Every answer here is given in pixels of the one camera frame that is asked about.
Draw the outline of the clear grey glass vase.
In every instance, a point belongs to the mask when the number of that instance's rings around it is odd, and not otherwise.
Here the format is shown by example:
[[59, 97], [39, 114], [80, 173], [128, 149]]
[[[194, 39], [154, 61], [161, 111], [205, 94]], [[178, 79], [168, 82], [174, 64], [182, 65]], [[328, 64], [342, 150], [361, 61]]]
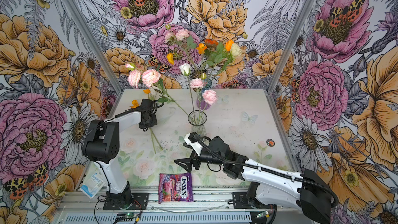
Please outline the clear grey glass vase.
[[198, 135], [206, 136], [205, 123], [207, 122], [207, 115], [200, 111], [194, 110], [188, 115], [188, 122], [191, 124], [191, 132], [196, 132]]

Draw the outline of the blue purple glass vase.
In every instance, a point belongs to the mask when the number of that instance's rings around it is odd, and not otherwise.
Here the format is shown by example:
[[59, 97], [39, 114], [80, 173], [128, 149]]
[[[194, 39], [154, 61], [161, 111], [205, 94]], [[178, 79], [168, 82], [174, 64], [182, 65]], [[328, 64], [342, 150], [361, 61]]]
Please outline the blue purple glass vase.
[[199, 110], [207, 110], [211, 107], [211, 105], [209, 105], [208, 103], [205, 102], [204, 98], [203, 98], [203, 93], [208, 90], [211, 89], [212, 86], [212, 82], [210, 79], [205, 79], [204, 80], [204, 88], [201, 89], [200, 94], [197, 98], [197, 107], [199, 108]]

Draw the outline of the pink carnation flower stem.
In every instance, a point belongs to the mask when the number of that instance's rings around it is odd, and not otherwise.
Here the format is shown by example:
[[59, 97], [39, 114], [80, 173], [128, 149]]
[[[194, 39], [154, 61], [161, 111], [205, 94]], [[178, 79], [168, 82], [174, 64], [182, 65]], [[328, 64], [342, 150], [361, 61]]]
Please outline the pink carnation flower stem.
[[180, 74], [180, 66], [189, 64], [198, 67], [202, 61], [199, 53], [199, 37], [192, 31], [181, 26], [170, 26], [166, 29], [164, 43], [166, 44], [165, 58], [170, 66], [169, 72]]

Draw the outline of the yellow orange poppy stem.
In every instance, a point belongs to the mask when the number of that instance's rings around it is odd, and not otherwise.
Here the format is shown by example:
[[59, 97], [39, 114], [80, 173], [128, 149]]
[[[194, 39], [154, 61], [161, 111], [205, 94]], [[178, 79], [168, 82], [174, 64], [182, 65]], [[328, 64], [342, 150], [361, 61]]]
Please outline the yellow orange poppy stem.
[[181, 43], [180, 46], [176, 46], [166, 54], [166, 59], [172, 68], [179, 71], [180, 65], [184, 63], [190, 64], [192, 74], [194, 68], [199, 68], [199, 62], [202, 61], [202, 64], [204, 63], [206, 51], [207, 46], [203, 43], [199, 43], [196, 47], [194, 47], [194, 43]]

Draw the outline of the orange gerbera flower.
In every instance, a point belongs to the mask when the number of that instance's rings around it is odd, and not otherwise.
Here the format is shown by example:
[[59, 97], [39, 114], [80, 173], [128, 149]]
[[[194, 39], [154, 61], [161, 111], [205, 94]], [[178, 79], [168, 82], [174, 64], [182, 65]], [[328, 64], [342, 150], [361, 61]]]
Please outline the orange gerbera flower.
[[204, 44], [208, 49], [216, 49], [219, 43], [212, 39], [205, 39]]

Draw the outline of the yellow orange rose flower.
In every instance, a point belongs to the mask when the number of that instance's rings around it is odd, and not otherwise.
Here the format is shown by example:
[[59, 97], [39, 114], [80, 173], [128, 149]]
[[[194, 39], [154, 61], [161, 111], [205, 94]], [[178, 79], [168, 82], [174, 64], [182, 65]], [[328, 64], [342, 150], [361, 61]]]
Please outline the yellow orange rose flower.
[[213, 62], [212, 68], [219, 68], [216, 73], [217, 76], [221, 76], [227, 66], [235, 60], [231, 53], [233, 44], [233, 40], [228, 40], [226, 43], [218, 43], [210, 55]]

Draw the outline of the white rose flower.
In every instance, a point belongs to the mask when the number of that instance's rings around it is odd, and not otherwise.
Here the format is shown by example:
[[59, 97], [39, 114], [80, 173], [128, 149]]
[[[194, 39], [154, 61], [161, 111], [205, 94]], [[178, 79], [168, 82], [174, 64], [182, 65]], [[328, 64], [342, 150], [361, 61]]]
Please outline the white rose flower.
[[221, 62], [218, 64], [221, 67], [218, 72], [219, 79], [225, 77], [227, 78], [227, 70], [229, 67], [233, 67], [240, 63], [242, 49], [233, 40], [228, 40], [224, 46], [224, 51], [221, 53]]

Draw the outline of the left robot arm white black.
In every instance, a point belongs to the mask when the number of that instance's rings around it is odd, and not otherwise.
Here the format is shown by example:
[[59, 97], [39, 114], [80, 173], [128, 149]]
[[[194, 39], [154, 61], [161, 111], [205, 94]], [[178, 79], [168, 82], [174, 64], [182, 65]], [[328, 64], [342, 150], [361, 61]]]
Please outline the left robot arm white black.
[[143, 196], [134, 198], [129, 182], [124, 178], [117, 155], [120, 133], [134, 125], [143, 131], [157, 125], [156, 112], [164, 104], [143, 99], [137, 108], [126, 110], [113, 118], [93, 120], [82, 145], [82, 153], [103, 172], [107, 191], [104, 210], [146, 208]]

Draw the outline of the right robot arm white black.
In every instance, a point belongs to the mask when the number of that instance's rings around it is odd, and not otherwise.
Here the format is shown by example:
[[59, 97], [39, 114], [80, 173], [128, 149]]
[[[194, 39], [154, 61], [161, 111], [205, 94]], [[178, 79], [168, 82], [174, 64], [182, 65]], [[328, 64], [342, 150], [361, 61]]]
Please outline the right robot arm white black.
[[201, 164], [216, 164], [228, 177], [250, 182], [246, 198], [254, 208], [294, 208], [319, 224], [328, 224], [332, 208], [339, 203], [338, 196], [314, 171], [289, 172], [265, 166], [232, 151], [219, 136], [210, 139], [189, 133], [184, 138], [184, 147], [192, 153], [188, 158], [175, 160], [177, 165], [191, 172]]

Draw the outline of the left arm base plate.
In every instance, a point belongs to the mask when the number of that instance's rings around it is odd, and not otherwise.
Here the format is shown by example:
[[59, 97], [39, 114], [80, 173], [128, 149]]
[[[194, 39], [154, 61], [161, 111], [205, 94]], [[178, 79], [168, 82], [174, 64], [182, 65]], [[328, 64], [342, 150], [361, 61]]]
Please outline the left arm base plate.
[[105, 211], [118, 210], [145, 210], [147, 208], [149, 194], [143, 192], [126, 194], [106, 193], [106, 200], [103, 206]]

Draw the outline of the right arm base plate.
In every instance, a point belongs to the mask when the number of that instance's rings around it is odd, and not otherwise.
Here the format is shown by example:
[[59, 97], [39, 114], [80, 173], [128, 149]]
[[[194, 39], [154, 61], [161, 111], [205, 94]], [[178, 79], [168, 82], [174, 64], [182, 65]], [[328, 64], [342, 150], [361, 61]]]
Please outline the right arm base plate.
[[274, 204], [264, 205], [255, 198], [247, 197], [246, 192], [232, 192], [232, 205], [234, 209], [275, 209]]

